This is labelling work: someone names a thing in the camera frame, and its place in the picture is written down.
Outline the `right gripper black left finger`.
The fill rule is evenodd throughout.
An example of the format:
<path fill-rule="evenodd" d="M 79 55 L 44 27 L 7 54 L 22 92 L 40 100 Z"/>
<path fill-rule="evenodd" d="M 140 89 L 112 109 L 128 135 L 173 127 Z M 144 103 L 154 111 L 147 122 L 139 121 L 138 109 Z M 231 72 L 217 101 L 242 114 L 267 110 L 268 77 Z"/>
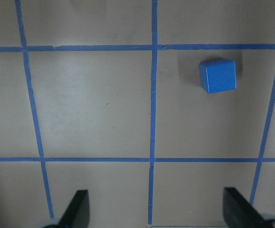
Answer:
<path fill-rule="evenodd" d="M 90 223 L 88 190 L 77 190 L 61 217 L 58 228 L 87 228 Z"/>

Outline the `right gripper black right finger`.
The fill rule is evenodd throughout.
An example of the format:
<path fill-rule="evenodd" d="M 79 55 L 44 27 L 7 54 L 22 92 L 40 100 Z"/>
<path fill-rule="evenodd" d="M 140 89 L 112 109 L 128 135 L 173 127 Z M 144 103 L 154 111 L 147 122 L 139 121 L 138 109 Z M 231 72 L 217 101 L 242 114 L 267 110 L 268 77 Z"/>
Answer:
<path fill-rule="evenodd" d="M 229 228 L 272 227 L 234 187 L 223 189 L 223 219 Z"/>

